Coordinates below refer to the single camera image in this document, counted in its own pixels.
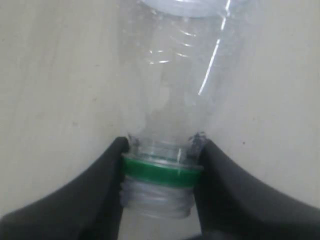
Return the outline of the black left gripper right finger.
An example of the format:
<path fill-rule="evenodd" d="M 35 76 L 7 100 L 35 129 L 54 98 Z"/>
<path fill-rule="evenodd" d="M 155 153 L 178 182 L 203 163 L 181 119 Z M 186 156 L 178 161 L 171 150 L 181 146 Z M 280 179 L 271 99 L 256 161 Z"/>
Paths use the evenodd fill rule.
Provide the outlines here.
<path fill-rule="evenodd" d="M 320 210 L 255 178 L 211 140 L 194 188 L 197 240 L 318 240 Z"/>

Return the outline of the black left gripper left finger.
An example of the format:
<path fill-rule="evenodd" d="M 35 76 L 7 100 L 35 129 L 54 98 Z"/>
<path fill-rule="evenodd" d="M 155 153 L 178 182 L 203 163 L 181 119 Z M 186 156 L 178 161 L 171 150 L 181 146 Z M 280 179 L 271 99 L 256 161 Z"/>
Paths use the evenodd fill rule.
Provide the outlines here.
<path fill-rule="evenodd" d="M 117 137 L 83 173 L 66 185 L 0 219 L 2 240 L 116 240 L 123 207 L 120 203 L 122 154 L 126 137 Z"/>

